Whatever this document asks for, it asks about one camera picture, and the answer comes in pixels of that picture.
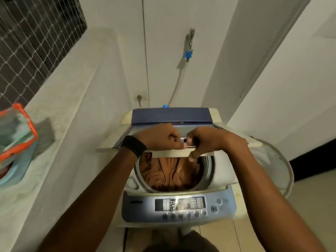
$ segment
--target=laundry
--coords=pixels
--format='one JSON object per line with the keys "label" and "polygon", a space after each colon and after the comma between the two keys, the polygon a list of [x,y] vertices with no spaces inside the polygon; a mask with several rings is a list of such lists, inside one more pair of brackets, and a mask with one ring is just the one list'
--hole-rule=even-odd
{"label": "laundry", "polygon": [[161,192],[192,189],[203,175],[202,166],[187,157],[152,158],[152,153],[144,153],[139,167],[147,185]]}

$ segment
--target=electrical outlet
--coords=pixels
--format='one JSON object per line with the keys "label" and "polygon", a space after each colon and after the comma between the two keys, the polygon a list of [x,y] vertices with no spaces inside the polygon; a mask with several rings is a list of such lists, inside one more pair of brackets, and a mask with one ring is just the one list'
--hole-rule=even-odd
{"label": "electrical outlet", "polygon": [[133,100],[138,101],[138,95],[141,95],[141,101],[148,101],[148,93],[147,92],[138,92],[133,95]]}

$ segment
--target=black wristband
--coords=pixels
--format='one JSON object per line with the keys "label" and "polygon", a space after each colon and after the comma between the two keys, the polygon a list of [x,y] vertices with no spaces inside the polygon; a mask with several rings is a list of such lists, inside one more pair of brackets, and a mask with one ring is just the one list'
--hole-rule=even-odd
{"label": "black wristband", "polygon": [[147,149],[145,144],[132,135],[127,135],[124,138],[121,146],[131,150],[137,156],[137,158],[139,158]]}

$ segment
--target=washing machine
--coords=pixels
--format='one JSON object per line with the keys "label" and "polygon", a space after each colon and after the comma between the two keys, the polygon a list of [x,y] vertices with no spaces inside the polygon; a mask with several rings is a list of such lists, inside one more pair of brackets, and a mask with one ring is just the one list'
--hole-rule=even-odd
{"label": "washing machine", "polygon": [[[245,138],[250,148],[263,143],[234,131],[222,123],[211,108],[142,108],[130,111],[121,125],[97,148],[97,152],[116,153],[126,135],[159,123],[172,123],[181,140],[198,126],[226,129]],[[151,152],[153,158],[187,157],[195,148]],[[136,162],[120,197],[112,224],[122,227],[194,226],[222,218],[240,218],[247,214],[242,192],[228,155],[209,152],[199,157],[202,177],[190,190],[160,192],[146,184]]]}

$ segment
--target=hand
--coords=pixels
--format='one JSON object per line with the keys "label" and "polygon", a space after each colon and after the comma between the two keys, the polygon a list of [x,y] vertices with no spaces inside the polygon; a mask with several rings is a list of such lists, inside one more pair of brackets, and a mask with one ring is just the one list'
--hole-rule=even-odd
{"label": "hand", "polygon": [[153,151],[184,149],[187,144],[181,142],[178,130],[171,123],[158,124],[133,135]]}
{"label": "hand", "polygon": [[197,140],[199,140],[199,146],[189,155],[191,162],[208,152],[223,150],[226,153],[231,153],[248,149],[247,141],[244,138],[215,127],[200,126],[187,134],[188,146],[195,146]]}

